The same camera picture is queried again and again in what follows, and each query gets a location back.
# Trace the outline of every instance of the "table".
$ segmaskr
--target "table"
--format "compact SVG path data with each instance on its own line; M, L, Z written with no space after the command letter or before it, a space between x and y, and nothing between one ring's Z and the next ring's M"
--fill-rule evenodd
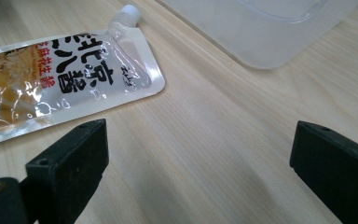
M106 119L110 164L76 223L339 223L289 167L296 123L358 143L358 8L284 66L240 64L154 0L0 1L0 46L104 29L126 4L166 78L152 97L0 143L0 177Z

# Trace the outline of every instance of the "plastic packet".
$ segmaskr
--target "plastic packet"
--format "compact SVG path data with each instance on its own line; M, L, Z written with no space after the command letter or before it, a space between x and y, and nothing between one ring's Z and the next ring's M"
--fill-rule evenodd
M161 91L165 80L123 7L106 31L0 48L0 142Z

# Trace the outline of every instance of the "wooden table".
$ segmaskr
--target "wooden table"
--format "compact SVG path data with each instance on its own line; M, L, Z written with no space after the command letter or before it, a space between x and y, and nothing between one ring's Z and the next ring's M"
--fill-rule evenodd
M358 143L358 8L286 65L236 63L154 0L0 1L0 46L104 29L124 5L166 78L156 96L0 143L0 177L107 119L110 164L76 223L339 223L289 167L298 120Z

